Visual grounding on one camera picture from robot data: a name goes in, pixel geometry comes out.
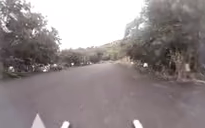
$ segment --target foliage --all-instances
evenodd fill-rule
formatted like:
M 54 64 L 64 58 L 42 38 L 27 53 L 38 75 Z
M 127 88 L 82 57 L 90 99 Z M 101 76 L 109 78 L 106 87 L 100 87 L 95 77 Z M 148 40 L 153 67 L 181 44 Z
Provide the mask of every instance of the foliage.
M 47 20 L 31 11 L 23 0 L 0 0 L 0 62 L 28 70 L 34 64 L 54 63 L 58 59 L 58 31 L 48 29 Z
M 125 38 L 131 44 L 127 55 L 154 70 L 181 77 L 189 63 L 196 71 L 205 42 L 205 1 L 148 0 L 141 16 L 126 26 Z

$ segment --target vegetation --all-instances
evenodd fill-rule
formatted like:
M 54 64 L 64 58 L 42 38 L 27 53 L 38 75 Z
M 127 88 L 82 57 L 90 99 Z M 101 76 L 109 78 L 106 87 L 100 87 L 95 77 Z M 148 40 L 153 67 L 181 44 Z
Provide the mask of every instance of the vegetation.
M 13 66 L 17 72 L 33 71 L 33 65 L 57 61 L 58 31 L 31 11 L 22 0 L 0 0 L 0 70 Z
M 205 0 L 147 0 L 140 16 L 127 24 L 123 40 L 131 59 L 177 78 L 199 71 L 202 43 Z

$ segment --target road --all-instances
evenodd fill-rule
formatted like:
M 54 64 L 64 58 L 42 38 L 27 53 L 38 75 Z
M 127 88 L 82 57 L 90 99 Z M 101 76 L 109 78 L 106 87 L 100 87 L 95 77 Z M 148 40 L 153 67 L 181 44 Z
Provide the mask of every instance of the road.
M 0 82 L 0 128 L 205 128 L 205 85 L 158 81 L 97 64 Z

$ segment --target sky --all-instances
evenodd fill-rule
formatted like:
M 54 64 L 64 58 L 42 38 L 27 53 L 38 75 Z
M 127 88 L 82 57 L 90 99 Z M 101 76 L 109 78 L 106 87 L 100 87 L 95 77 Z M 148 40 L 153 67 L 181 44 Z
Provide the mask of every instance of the sky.
M 30 0 L 59 31 L 61 48 L 100 46 L 122 39 L 143 0 Z

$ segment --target green tree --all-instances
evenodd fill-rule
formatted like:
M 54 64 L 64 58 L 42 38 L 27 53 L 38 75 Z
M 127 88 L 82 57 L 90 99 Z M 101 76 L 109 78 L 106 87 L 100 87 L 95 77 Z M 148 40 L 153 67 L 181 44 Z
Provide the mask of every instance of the green tree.
M 30 3 L 0 0 L 0 23 L 0 61 L 5 67 L 55 62 L 60 41 L 58 31 L 47 29 L 44 16 L 32 12 Z

